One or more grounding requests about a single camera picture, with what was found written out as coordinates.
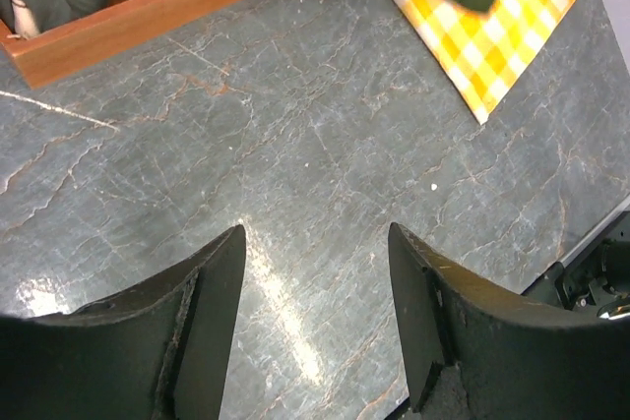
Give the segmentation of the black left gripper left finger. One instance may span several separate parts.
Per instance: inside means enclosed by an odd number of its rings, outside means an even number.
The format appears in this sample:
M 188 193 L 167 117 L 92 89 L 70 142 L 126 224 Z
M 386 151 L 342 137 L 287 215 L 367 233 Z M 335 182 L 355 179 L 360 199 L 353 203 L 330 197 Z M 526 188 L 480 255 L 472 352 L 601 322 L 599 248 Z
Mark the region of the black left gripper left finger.
M 1 319 L 5 419 L 216 419 L 246 262 L 235 225 L 70 314 Z

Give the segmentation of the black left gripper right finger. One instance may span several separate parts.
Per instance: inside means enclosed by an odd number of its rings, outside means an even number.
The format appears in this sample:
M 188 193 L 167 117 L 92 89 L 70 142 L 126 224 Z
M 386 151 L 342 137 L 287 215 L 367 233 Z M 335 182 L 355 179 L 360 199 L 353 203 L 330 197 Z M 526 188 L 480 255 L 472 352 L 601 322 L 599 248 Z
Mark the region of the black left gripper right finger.
M 628 320 L 511 292 L 397 223 L 388 251 L 414 411 L 443 369 L 456 366 L 474 419 L 628 418 Z

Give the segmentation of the orange compartment organizer box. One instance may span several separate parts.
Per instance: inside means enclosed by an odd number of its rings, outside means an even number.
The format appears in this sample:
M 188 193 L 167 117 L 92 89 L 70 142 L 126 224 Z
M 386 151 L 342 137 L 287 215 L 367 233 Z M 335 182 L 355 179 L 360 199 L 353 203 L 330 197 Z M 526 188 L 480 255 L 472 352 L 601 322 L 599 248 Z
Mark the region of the orange compartment organizer box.
M 29 40 L 1 28 L 1 45 L 37 89 L 240 0 L 110 0 L 107 8 Z

